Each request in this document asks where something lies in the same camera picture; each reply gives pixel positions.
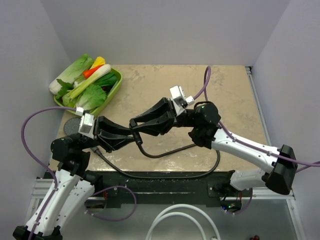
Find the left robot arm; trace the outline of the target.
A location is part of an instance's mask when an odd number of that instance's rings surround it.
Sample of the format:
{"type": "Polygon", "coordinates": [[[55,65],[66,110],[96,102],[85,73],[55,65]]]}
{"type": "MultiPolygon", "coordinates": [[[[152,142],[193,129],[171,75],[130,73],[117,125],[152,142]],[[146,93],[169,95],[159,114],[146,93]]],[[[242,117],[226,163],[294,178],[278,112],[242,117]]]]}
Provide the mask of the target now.
{"type": "Polygon", "coordinates": [[[100,146],[113,152],[135,139],[131,130],[104,116],[94,118],[86,113],[81,117],[77,133],[55,139],[50,146],[58,169],[51,172],[53,182],[40,206],[25,225],[13,232],[16,240],[61,240],[64,227],[90,196],[104,190],[100,176],[87,171],[90,152],[100,146]]]}

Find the black angle valve fitting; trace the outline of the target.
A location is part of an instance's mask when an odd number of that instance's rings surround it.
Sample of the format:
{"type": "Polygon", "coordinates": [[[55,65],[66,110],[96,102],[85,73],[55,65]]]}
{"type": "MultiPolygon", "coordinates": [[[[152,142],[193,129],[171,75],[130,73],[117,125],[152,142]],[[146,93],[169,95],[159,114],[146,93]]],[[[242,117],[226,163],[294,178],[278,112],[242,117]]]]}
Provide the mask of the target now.
{"type": "Polygon", "coordinates": [[[142,140],[142,137],[140,135],[140,133],[138,131],[133,131],[132,132],[132,136],[135,140],[135,143],[138,145],[138,146],[141,146],[143,144],[143,140],[142,140]]]}

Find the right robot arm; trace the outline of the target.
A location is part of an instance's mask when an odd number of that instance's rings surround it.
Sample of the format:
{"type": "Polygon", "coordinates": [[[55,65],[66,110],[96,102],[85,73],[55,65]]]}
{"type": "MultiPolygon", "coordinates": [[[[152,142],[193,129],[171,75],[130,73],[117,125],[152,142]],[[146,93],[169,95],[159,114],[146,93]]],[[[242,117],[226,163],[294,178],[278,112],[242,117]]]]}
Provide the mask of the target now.
{"type": "Polygon", "coordinates": [[[144,113],[132,118],[129,127],[137,145],[142,145],[141,133],[158,136],[171,128],[191,128],[188,133],[198,147],[231,154],[256,166],[254,170],[232,171],[223,183],[223,192],[230,197],[239,191],[267,187],[288,195],[298,169],[292,147],[281,148],[260,144],[227,131],[221,123],[218,108],[211,101],[200,101],[192,109],[186,102],[178,105],[174,100],[162,98],[144,113]]]}

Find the grey shower head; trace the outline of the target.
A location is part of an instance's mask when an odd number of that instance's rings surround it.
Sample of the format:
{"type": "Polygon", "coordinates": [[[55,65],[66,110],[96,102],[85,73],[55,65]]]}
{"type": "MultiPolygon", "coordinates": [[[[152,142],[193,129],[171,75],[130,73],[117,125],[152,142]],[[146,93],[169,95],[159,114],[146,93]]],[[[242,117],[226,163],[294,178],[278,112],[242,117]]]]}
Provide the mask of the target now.
{"type": "Polygon", "coordinates": [[[63,126],[63,132],[66,136],[78,133],[81,119],[73,117],[67,120],[63,126]]]}

